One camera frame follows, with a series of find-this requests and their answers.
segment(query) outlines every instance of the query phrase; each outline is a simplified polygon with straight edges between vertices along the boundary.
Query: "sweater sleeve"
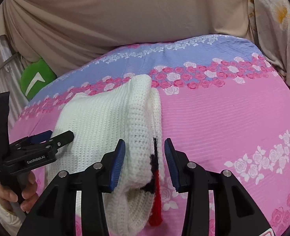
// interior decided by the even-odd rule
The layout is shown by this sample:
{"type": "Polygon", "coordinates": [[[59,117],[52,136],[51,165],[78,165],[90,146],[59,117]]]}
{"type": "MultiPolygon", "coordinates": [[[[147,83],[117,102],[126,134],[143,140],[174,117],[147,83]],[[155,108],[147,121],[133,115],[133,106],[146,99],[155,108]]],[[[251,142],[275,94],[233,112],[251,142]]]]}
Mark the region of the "sweater sleeve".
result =
{"type": "Polygon", "coordinates": [[[22,225],[20,219],[14,213],[3,208],[1,204],[0,223],[11,236],[16,236],[22,225]]]}

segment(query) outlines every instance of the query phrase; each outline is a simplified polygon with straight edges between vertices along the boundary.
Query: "green pillow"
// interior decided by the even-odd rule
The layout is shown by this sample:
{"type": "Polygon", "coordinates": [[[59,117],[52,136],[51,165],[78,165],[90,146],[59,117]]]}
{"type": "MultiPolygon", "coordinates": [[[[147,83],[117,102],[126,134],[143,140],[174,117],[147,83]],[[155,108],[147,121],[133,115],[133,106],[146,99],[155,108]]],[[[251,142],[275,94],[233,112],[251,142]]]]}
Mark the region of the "green pillow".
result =
{"type": "Polygon", "coordinates": [[[43,87],[57,78],[48,64],[41,58],[26,67],[20,79],[20,89],[31,100],[43,87]]]}

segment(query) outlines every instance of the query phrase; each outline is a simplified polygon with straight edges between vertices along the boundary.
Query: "white knitted sweater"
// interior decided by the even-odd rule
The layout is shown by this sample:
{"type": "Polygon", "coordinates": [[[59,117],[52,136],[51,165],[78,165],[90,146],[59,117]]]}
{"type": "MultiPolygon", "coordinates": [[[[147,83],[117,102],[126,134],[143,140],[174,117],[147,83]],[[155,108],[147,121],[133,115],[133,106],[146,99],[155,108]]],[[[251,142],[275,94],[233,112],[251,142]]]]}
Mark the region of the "white knitted sweater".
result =
{"type": "MultiPolygon", "coordinates": [[[[47,182],[61,170],[85,170],[114,151],[122,138],[126,143],[124,165],[114,192],[104,194],[105,213],[110,231],[120,236],[136,235],[144,228],[154,200],[153,194],[140,188],[152,179],[150,156],[155,137],[160,179],[164,177],[160,98],[151,88],[151,78],[138,75],[115,90],[95,96],[78,93],[63,108],[53,136],[67,130],[74,132],[74,141],[59,149],[57,161],[46,166],[47,182]]],[[[80,200],[78,193],[78,215],[80,200]]]]}

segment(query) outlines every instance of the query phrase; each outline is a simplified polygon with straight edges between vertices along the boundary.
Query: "finger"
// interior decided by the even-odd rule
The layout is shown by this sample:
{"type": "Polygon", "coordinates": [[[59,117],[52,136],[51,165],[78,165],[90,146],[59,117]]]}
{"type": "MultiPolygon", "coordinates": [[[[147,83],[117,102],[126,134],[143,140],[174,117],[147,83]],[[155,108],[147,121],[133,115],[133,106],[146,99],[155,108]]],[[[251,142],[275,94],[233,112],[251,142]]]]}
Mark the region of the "finger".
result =
{"type": "Polygon", "coordinates": [[[29,212],[31,210],[31,208],[34,206],[34,204],[36,203],[36,201],[38,200],[38,194],[34,194],[31,198],[25,200],[22,202],[22,204],[20,205],[20,208],[25,212],[29,212]]]}
{"type": "Polygon", "coordinates": [[[24,199],[31,198],[37,192],[37,183],[27,184],[26,188],[22,191],[22,197],[24,199]]]}
{"type": "Polygon", "coordinates": [[[29,174],[28,174],[28,181],[33,184],[34,182],[36,182],[36,177],[35,177],[35,174],[30,171],[29,174]]]}
{"type": "Polygon", "coordinates": [[[1,184],[0,184],[0,198],[10,202],[18,201],[17,195],[10,188],[4,187],[1,184]]]}

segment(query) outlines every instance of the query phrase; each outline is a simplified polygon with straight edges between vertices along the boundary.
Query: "mattress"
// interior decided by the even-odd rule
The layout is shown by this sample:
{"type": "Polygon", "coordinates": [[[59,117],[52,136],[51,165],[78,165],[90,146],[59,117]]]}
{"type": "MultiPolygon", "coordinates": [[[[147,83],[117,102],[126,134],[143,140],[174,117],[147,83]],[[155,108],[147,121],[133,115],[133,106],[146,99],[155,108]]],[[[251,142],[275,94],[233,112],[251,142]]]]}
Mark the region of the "mattress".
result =
{"type": "MultiPolygon", "coordinates": [[[[250,41],[226,35],[118,48],[43,88],[10,134],[53,130],[63,106],[79,92],[111,91],[148,74],[160,93],[163,140],[206,170],[231,170],[262,210],[276,236],[290,225],[290,90],[250,41]]],[[[140,236],[181,235],[187,194],[166,176],[161,184],[163,223],[140,236]]],[[[44,188],[44,168],[35,171],[44,188]]],[[[215,235],[210,196],[209,235],[215,235]]],[[[76,220],[81,235],[80,218],[76,220]]]]}

